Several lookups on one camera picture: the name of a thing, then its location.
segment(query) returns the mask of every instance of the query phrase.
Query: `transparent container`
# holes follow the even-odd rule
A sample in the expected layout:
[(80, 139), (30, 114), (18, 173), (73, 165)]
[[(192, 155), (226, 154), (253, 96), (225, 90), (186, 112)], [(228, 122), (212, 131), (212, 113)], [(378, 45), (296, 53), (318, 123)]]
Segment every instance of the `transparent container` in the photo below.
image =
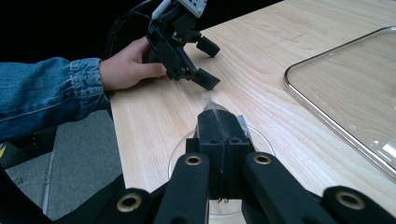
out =
[(297, 63), (284, 80), (291, 95), (396, 182), (396, 27)]

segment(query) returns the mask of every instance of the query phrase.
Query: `hand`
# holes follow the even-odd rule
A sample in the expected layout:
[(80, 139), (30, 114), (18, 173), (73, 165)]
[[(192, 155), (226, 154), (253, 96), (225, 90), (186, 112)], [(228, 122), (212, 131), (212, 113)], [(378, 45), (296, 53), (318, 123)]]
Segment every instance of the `hand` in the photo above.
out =
[(146, 77), (162, 77), (166, 69), (162, 63), (143, 63), (149, 53), (145, 37), (133, 41), (109, 59), (99, 63), (99, 72), (105, 91), (126, 89)]

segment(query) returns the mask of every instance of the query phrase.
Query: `denim jacket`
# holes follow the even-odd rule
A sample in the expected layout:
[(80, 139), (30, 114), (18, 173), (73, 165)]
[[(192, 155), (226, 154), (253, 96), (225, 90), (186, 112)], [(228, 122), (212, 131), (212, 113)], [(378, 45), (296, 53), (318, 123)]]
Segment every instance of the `denim jacket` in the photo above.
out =
[(99, 62), (0, 63), (0, 143), (109, 108)]

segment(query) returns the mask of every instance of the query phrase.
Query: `wood grain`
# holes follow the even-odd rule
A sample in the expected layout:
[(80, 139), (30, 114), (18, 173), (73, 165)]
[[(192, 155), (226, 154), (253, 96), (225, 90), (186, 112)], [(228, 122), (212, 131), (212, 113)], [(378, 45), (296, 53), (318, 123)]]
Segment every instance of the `wood grain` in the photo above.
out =
[(111, 105), (127, 188), (153, 191), (168, 180), (177, 142), (196, 125), (208, 94), (259, 130), (303, 186), (321, 195), (343, 185), (396, 216), (396, 184), (286, 91), (285, 71), (379, 28), (396, 24), (391, 0), (286, 0), (203, 31), (221, 51), (185, 50), (221, 82), (205, 91), (187, 80), (143, 80)]

